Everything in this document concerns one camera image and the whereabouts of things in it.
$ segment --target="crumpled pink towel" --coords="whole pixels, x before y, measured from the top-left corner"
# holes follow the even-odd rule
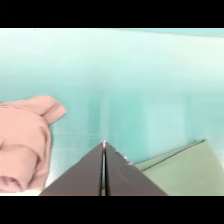
[[[66,113],[51,96],[0,103],[0,192],[42,190],[48,175],[48,125]]]

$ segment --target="folded green cloth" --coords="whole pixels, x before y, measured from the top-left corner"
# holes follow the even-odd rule
[[[207,141],[163,154],[136,167],[171,196],[224,196],[224,171]]]

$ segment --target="towel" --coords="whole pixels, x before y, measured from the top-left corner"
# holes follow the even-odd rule
[[[0,103],[0,192],[43,190],[51,149],[48,126],[65,113],[51,96]]]
[[[224,196],[224,171],[207,141],[136,166],[170,196]]]

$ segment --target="cloth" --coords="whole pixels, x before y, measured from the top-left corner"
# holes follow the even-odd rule
[[[0,104],[0,192],[42,190],[48,174],[48,125],[66,113],[51,96]]]
[[[224,196],[224,171],[207,141],[136,166],[168,195]]]

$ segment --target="black bar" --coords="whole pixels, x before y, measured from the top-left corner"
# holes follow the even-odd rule
[[[111,145],[105,147],[106,196],[166,196]]]
[[[99,144],[39,196],[101,196],[103,144]]]

